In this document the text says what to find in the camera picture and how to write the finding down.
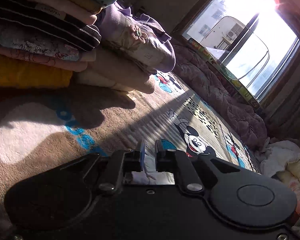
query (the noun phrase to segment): rug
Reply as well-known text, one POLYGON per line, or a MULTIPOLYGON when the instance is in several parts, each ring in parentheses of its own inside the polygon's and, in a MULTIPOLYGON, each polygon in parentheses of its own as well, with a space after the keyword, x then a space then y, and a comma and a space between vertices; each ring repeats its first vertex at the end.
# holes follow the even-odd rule
POLYGON ((222 118, 172 73, 152 76, 153 94, 71 85, 54 93, 26 95, 0 103, 0 233, 10 224, 5 192, 16 182, 98 152, 134 148, 144 138, 200 153, 258 172, 255 157, 222 118))

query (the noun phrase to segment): air conditioner unit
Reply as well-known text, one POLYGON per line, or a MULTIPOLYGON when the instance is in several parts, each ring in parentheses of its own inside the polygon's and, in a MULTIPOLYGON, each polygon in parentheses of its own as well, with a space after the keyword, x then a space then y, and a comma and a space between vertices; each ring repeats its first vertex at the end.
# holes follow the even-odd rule
POLYGON ((229 31, 229 32, 227 33, 227 36, 228 36, 231 40, 234 40, 234 39, 237 37, 237 35, 235 35, 235 33, 232 32, 232 31, 229 31))

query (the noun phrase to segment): building window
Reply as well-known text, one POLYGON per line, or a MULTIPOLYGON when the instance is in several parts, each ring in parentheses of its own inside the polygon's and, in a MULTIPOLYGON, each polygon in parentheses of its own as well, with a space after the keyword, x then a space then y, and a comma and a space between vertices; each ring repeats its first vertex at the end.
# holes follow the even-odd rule
POLYGON ((219 20, 222 17, 223 12, 221 10, 216 10, 216 12, 212 15, 213 19, 219 20))
POLYGON ((209 31, 211 31, 211 28, 208 25, 203 25, 203 27, 201 28, 201 30, 199 31, 199 33, 203 36, 206 37, 207 34, 209 33, 209 31))
POLYGON ((230 44, 228 42, 226 42, 225 40, 223 40, 218 45, 217 49, 226 50, 226 49, 228 49, 229 46, 230 46, 230 44))
POLYGON ((232 31, 236 36, 238 36, 238 35, 240 34, 240 32, 243 31, 243 28, 242 28, 239 24, 236 23, 236 24, 232 27, 231 31, 232 31))

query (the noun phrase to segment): sky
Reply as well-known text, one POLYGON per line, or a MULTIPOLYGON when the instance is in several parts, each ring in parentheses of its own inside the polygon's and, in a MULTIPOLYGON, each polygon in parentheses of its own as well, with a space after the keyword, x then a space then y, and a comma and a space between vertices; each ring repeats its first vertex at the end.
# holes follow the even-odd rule
MULTIPOLYGON (((224 5, 227 9, 224 16, 232 16, 245 25, 255 14, 260 12, 259 23, 254 33, 266 46, 256 36, 252 36, 249 38, 250 42, 246 43, 246 46, 227 65, 227 68, 237 78, 240 78, 251 70, 263 57, 267 48, 269 49, 270 60, 266 66, 268 70, 263 71, 261 73, 263 76, 256 79, 254 84, 248 88, 252 94, 255 94, 272 73, 270 69, 275 69, 283 59, 296 35, 276 13, 273 0, 225 0, 224 5)), ((265 60, 266 58, 258 65, 254 73, 261 69, 265 60)), ((251 77, 248 76, 241 82, 247 86, 250 80, 251 77)))

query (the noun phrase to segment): cartoon character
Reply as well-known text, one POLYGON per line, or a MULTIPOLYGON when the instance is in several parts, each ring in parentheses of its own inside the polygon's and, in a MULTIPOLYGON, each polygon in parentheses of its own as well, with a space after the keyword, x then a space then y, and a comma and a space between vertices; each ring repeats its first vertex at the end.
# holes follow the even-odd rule
POLYGON ((187 145, 186 153, 188 157, 197 157, 198 155, 209 155, 216 157, 215 150, 208 146, 206 142, 199 137, 198 132, 191 126, 187 126, 186 129, 188 132, 184 132, 180 124, 189 123, 188 120, 184 118, 180 118, 176 112, 169 110, 169 117, 171 121, 174 123, 175 127, 178 129, 183 141, 187 145))
POLYGON ((167 73, 159 72, 154 76, 155 80, 159 81, 159 87, 162 90, 172 93, 173 89, 177 91, 175 87, 178 89, 182 89, 181 86, 176 82, 176 80, 172 77, 172 75, 168 75, 167 73))
POLYGON ((168 140, 165 140, 165 139, 161 139, 161 144, 162 144, 162 147, 165 150, 168 150, 168 149, 177 149, 172 142, 170 142, 168 140))
POLYGON ((239 146, 234 142, 232 136, 230 134, 226 133, 225 140, 226 140, 226 147, 227 147, 228 152, 232 155, 232 157, 234 157, 238 160, 240 167, 245 168, 244 162, 239 157, 239 154, 237 152, 237 149, 239 149, 239 146))

